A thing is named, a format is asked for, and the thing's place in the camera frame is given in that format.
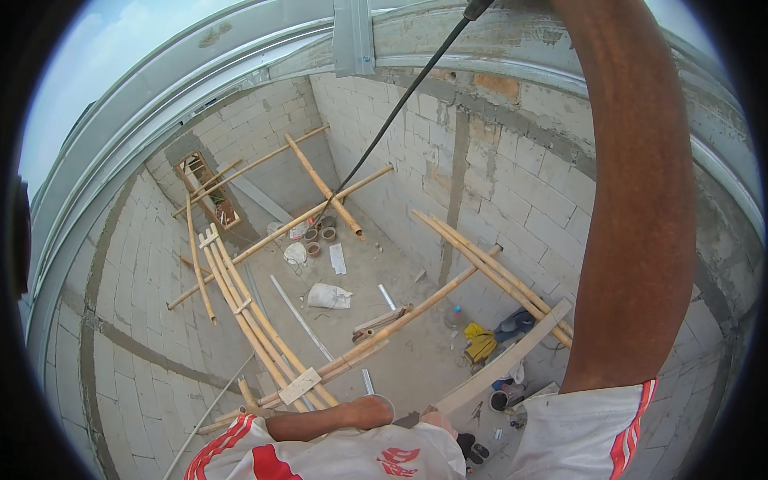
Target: blue cloth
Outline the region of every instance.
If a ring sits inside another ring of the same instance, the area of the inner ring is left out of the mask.
[[[518,335],[530,332],[535,323],[536,319],[521,306],[498,324],[493,331],[494,339],[498,343],[504,343]]]

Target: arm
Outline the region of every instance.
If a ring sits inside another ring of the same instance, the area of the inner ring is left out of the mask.
[[[664,364],[694,281],[684,99],[640,0],[553,0],[589,90],[597,191],[561,393],[631,386]]]
[[[309,442],[346,427],[370,430],[390,422],[392,413],[385,403],[376,397],[363,396],[325,410],[266,419],[266,430],[275,442]]]

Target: person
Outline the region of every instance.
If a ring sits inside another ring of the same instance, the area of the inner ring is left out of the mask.
[[[690,140],[675,65],[642,0],[552,4],[587,82],[597,187],[564,381],[526,404],[509,478],[614,480],[634,453],[693,286]],[[464,478],[443,420],[390,425],[387,406],[368,396],[266,420],[242,415],[186,478]]]

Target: construction site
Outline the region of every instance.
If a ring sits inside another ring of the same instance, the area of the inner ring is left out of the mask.
[[[468,478],[507,478],[525,400],[562,384],[596,185],[562,23],[496,2],[338,191],[465,2],[371,1],[370,39],[351,51],[333,39],[346,30],[332,2],[303,3],[240,3],[155,51],[73,128],[35,199],[28,348],[99,478],[183,478],[239,414],[370,393],[396,419],[437,407],[489,452]],[[701,449],[763,264],[740,107],[665,35],[690,119],[697,271],[627,480],[675,478]],[[152,70],[163,63],[188,69]],[[161,78],[126,107],[131,82]],[[521,308],[535,324],[480,340]],[[494,408],[492,384],[518,366],[517,401]]]

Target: sky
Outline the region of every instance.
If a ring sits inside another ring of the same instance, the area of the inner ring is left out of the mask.
[[[91,0],[72,22],[42,76],[25,125],[19,173],[33,197],[72,125],[157,46],[239,0]],[[680,0],[645,0],[662,27],[715,58]]]

